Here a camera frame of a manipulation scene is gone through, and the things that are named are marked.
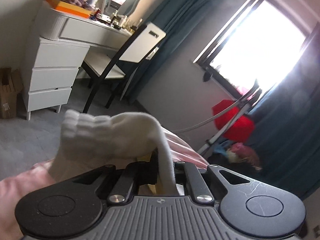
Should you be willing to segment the cream white zip jacket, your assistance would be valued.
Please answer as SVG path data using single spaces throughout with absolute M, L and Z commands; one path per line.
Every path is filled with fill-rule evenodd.
M 133 160 L 153 151 L 158 152 L 163 193 L 178 195 L 171 150 L 160 123 L 153 116 L 139 112 L 92 116 L 69 109 L 61 124 L 60 145 L 49 174 L 60 182 L 110 160 Z

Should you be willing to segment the pile of colourful clothes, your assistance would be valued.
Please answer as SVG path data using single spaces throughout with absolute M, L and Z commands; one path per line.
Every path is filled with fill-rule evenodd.
M 255 150 L 242 142 L 230 140 L 221 140 L 212 146 L 209 150 L 208 163 L 217 164 L 247 176 L 258 174 L 263 169 Z

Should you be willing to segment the red bag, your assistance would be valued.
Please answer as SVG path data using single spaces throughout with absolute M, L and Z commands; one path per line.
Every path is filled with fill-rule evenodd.
M 212 107 L 213 115 L 219 114 L 221 111 L 231 106 L 235 101 L 233 100 L 222 100 L 218 104 Z M 224 113 L 220 117 L 214 120 L 215 126 L 218 130 L 222 129 L 227 122 L 229 122 L 235 115 L 240 111 L 238 106 L 232 108 L 228 112 Z M 242 115 L 236 122 L 229 128 L 223 136 L 226 139 L 235 142 L 246 142 L 249 139 L 249 136 L 254 131 L 255 125 L 252 119 L 247 115 Z

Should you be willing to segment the white garment steamer stand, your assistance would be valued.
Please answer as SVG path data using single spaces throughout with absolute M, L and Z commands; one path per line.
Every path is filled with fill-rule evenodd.
M 230 106 L 225 108 L 223 111 L 219 112 L 218 114 L 210 117 L 207 120 L 204 120 L 203 122 L 196 124 L 194 126 L 175 130 L 174 133 L 181 134 L 185 132 L 190 132 L 195 129 L 198 129 L 202 126 L 207 125 L 208 123 L 218 119 L 219 117 L 226 114 L 228 111 L 240 107 L 238 113 L 236 113 L 233 117 L 231 117 L 231 120 L 227 121 L 227 123 L 221 128 L 213 137 L 211 137 L 209 140 L 207 140 L 204 145 L 198 150 L 198 154 L 204 157 L 207 153 L 207 151 L 213 147 L 215 142 L 240 118 L 242 117 L 255 103 L 261 95 L 262 90 L 259 88 L 258 81 L 255 80 L 253 87 L 240 99 L 236 100 L 236 102 L 232 103 Z

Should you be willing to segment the teal curtain right of window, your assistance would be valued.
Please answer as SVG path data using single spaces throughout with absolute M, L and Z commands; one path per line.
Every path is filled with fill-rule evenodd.
M 305 199 L 319 188 L 319 25 L 293 70 L 250 111 L 254 177 Z

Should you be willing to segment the teal curtain of window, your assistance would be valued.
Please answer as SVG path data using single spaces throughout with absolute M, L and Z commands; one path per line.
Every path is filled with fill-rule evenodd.
M 204 19 L 205 14 L 214 10 L 222 0 L 164 0 L 145 20 L 162 29 L 166 36 L 150 60 L 138 64 L 125 99 L 134 103 L 142 89 L 164 62 L 181 45 L 193 29 Z
M 250 111 L 254 177 L 305 199 L 319 188 L 319 25 L 293 70 Z

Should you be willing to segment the pink white bed sheet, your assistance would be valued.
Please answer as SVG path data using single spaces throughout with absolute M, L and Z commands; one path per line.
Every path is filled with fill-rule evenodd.
M 180 137 L 165 128 L 163 132 L 169 143 L 173 161 L 191 162 L 198 168 L 206 168 L 209 165 L 208 161 Z M 15 206 L 26 194 L 55 183 L 48 172 L 53 162 L 54 159 L 37 163 L 25 172 L 1 180 L 1 239 L 22 238 L 14 215 Z

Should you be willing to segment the white backed dark chair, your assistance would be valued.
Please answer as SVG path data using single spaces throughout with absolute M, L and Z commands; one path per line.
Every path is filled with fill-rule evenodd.
M 113 57 L 97 50 L 89 51 L 81 67 L 90 77 L 88 87 L 91 92 L 82 112 L 88 112 L 104 80 L 118 80 L 116 88 L 105 105 L 106 108 L 109 108 L 121 88 L 126 85 L 132 74 L 165 36 L 165 31 L 148 22 L 141 25 Z

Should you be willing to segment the white dressing desk with drawers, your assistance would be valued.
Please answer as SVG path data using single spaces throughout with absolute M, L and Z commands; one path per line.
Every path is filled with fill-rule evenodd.
M 130 37 L 125 30 L 53 9 L 44 1 L 27 39 L 21 65 L 26 119 L 36 110 L 68 102 L 73 83 L 92 47 L 118 51 Z

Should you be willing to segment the brown cardboard box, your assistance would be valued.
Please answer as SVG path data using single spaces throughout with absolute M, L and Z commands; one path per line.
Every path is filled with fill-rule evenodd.
M 17 114 L 17 95 L 23 90 L 18 69 L 1 68 L 1 118 L 15 118 Z

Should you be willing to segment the teal curtain left of window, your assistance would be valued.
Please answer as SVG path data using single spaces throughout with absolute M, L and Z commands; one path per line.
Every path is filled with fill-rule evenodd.
M 205 14 L 214 10 L 222 0 L 164 0 L 145 20 L 162 29 L 166 36 L 150 60 L 138 64 L 125 99 L 134 103 L 142 89 L 164 62 L 181 45 L 193 29 L 204 19 Z

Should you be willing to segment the orange flat box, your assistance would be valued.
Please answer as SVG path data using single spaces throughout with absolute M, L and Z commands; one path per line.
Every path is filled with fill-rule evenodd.
M 46 2 L 55 10 L 66 12 L 72 15 L 80 16 L 83 18 L 89 18 L 91 11 L 82 7 L 63 2 L 61 0 L 46 0 Z

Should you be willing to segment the window with dark frame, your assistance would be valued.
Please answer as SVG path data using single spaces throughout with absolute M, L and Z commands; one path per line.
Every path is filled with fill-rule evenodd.
M 238 99 L 256 85 L 266 94 L 293 69 L 309 35 L 277 0 L 248 0 L 195 59 L 203 82 Z

